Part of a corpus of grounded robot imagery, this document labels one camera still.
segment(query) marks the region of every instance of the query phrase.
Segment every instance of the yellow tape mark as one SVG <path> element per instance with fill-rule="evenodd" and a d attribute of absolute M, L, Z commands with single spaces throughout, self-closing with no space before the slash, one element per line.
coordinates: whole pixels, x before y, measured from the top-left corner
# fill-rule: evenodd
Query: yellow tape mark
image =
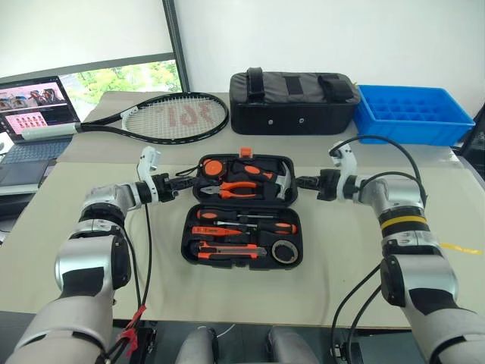
<path fill-rule="evenodd" d="M 449 248 L 449 249 L 458 250 L 459 252 L 462 252 L 462 253 L 478 254 L 479 256 L 482 255 L 482 251 L 481 250 L 478 250 L 478 249 L 462 248 L 461 246 L 453 245 L 453 244 L 449 244 L 449 243 L 440 243 L 440 245 L 443 248 Z"/>
<path fill-rule="evenodd" d="M 425 218 L 422 218 L 421 216 L 401 216 L 399 218 L 391 218 L 390 220 L 387 220 L 382 223 L 380 226 L 380 229 L 387 228 L 390 225 L 397 224 L 399 222 L 408 222 L 408 221 L 417 221 L 417 222 L 422 222 L 424 224 L 427 223 Z"/>

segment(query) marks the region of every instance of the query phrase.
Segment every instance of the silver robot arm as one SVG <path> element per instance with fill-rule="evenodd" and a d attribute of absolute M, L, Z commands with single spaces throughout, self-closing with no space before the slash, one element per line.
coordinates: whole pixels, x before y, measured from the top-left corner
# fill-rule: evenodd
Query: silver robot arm
<path fill-rule="evenodd" d="M 485 363 L 485 319 L 455 302 L 458 282 L 430 232 L 424 216 L 425 196 L 418 184 L 395 176 L 365 184 L 369 177 L 355 175 L 348 144 L 332 159 L 342 171 L 322 170 L 318 177 L 299 178 L 298 185 L 317 190 L 318 199 L 351 199 L 373 208 L 383 236 L 383 297 L 401 307 L 426 362 Z"/>
<path fill-rule="evenodd" d="M 195 183 L 193 177 L 151 176 L 157 162 L 158 152 L 147 147 L 137 168 L 140 182 L 87 194 L 80 220 L 55 260 L 61 295 L 35 316 L 7 364 L 106 362 L 114 292 L 131 275 L 124 219 L 130 210 L 170 201 Z"/>

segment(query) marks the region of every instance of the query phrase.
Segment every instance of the tennis racket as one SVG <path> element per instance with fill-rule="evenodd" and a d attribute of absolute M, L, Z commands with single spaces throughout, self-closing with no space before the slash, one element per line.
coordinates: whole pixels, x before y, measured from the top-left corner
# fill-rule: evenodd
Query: tennis racket
<path fill-rule="evenodd" d="M 121 129 L 109 126 L 121 119 Z M 208 138 L 229 120 L 227 106 L 207 93 L 170 93 L 139 103 L 118 114 L 86 123 L 22 130 L 25 140 L 104 131 L 155 144 L 184 144 Z"/>

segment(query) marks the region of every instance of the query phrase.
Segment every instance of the racket handle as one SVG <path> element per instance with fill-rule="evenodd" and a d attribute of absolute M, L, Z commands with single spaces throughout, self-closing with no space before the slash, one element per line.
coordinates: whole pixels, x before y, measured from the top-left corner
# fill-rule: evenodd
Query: racket handle
<path fill-rule="evenodd" d="M 45 139 L 50 137 L 59 137 L 62 135 L 72 135 L 77 133 L 78 123 L 63 125 L 52 125 L 50 127 L 31 127 L 22 130 L 22 137 L 25 140 Z"/>

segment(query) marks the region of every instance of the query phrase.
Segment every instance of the white wall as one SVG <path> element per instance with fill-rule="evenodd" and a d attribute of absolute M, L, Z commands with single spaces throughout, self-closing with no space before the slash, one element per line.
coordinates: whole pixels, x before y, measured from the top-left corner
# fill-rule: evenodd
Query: white wall
<path fill-rule="evenodd" d="M 161 0 L 0 0 L 0 78 L 172 52 Z"/>
<path fill-rule="evenodd" d="M 483 0 L 176 0 L 195 91 L 228 91 L 248 67 L 446 88 L 485 100 Z"/>

